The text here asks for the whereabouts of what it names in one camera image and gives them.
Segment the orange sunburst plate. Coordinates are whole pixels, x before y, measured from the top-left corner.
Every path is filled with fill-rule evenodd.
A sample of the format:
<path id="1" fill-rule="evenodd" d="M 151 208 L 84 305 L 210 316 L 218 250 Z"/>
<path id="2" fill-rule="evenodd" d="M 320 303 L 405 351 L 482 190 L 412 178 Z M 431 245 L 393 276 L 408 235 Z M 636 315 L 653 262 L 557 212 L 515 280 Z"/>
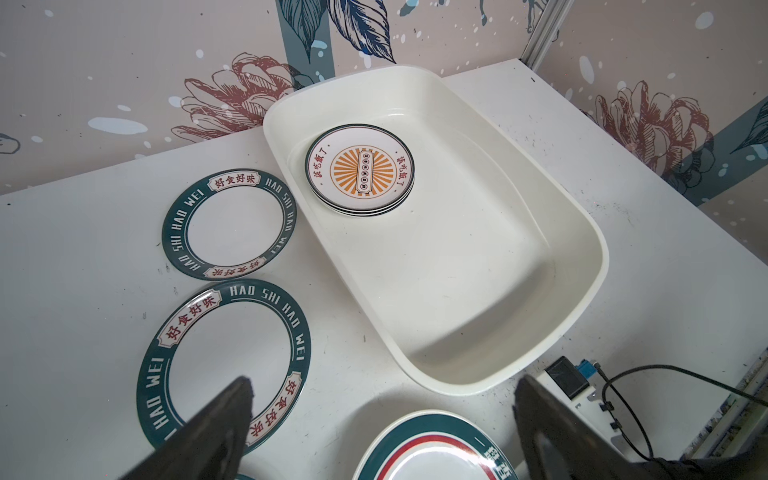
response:
<path id="1" fill-rule="evenodd" d="M 357 217 L 394 210 L 415 184 L 415 161 L 394 133 L 352 123 L 319 135 L 304 160 L 315 196 L 330 208 Z"/>

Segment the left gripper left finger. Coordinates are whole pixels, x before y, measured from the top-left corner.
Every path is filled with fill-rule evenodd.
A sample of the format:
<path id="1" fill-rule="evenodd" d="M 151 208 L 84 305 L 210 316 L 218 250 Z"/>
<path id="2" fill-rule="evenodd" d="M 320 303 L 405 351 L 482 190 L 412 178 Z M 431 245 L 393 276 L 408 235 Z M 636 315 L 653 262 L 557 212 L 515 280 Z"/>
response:
<path id="1" fill-rule="evenodd" d="M 253 390 L 240 376 L 179 433 L 126 473 L 126 479 L 222 479 L 238 475 L 251 421 Z"/>

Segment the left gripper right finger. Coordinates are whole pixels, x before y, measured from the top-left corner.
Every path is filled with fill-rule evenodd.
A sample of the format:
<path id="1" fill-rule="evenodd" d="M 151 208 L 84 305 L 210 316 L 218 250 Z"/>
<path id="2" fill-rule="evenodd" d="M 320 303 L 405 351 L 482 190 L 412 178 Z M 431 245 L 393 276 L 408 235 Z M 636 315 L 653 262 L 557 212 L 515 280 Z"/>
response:
<path id="1" fill-rule="evenodd" d="M 557 385 L 527 375 L 515 390 L 514 414 L 532 479 L 648 479 L 611 443 L 618 430 L 592 388 L 570 400 Z"/>

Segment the green ring plate mid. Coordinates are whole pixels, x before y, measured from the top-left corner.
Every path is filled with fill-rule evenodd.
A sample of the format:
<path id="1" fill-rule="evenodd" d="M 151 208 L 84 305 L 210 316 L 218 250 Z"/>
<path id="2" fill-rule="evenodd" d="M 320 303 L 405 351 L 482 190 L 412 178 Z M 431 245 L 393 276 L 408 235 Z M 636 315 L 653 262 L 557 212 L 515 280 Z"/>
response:
<path id="1" fill-rule="evenodd" d="M 137 415 L 158 448 L 240 376 L 253 390 L 244 451 L 283 425 L 307 383 L 312 342 L 306 316 L 283 288 L 263 280 L 217 283 L 186 300 L 144 354 Z"/>

